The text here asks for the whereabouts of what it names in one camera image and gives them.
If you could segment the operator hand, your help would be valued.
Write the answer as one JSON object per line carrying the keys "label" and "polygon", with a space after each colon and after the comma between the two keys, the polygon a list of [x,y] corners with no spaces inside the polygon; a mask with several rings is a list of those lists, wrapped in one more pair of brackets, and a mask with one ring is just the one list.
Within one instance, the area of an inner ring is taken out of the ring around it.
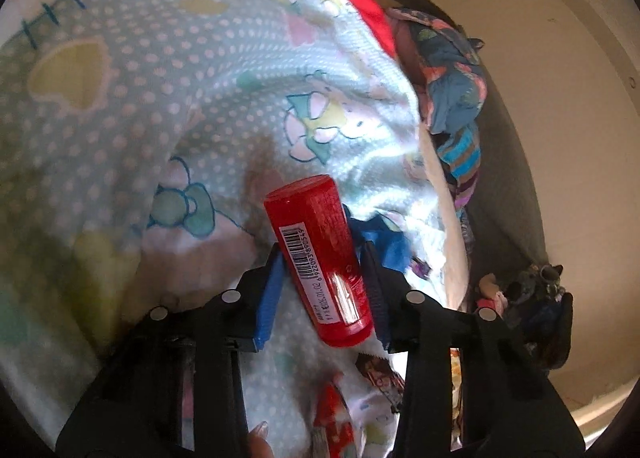
{"label": "operator hand", "polygon": [[258,423],[247,435],[250,458],[273,458],[274,453],[267,442],[269,426],[267,421]]}

